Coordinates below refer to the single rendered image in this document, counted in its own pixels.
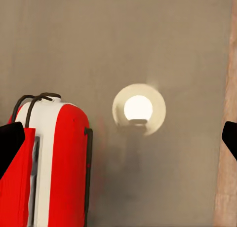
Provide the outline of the radio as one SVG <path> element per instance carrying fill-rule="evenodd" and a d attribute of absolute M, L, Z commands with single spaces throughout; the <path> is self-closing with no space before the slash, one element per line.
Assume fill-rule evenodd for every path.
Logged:
<path fill-rule="evenodd" d="M 25 98 L 33 100 L 19 108 Z M 93 130 L 61 95 L 24 95 L 25 141 L 0 179 L 0 227 L 87 227 Z"/>

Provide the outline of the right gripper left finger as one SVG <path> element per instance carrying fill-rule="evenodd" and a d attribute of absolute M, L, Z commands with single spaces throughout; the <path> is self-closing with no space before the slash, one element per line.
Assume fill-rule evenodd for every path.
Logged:
<path fill-rule="evenodd" d="M 0 127 L 0 179 L 25 141 L 21 122 Z"/>

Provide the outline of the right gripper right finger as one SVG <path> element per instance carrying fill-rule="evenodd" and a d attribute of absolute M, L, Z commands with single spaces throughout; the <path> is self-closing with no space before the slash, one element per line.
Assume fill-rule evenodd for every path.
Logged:
<path fill-rule="evenodd" d="M 222 140 L 237 160 L 237 123 L 231 121 L 225 123 Z"/>

